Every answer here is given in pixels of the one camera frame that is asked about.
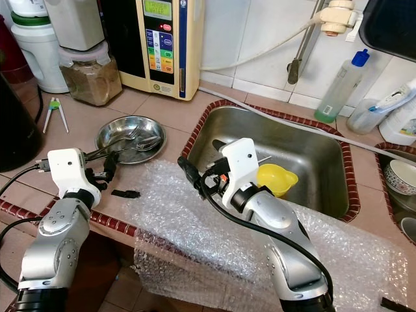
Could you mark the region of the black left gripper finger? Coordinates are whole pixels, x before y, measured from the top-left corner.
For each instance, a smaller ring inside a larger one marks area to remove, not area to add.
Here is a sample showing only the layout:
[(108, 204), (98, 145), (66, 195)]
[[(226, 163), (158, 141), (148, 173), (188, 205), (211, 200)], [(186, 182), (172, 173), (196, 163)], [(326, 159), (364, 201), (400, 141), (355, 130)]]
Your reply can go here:
[(110, 143), (104, 148), (96, 149), (93, 152), (86, 154), (86, 161), (94, 161), (102, 157), (107, 157), (110, 153), (119, 152), (124, 149), (133, 148), (136, 146), (136, 140), (117, 140), (116, 142)]
[(104, 162), (104, 171), (102, 172), (103, 184), (101, 189), (107, 189), (108, 183), (110, 183), (115, 177), (117, 169), (118, 155), (107, 155)]

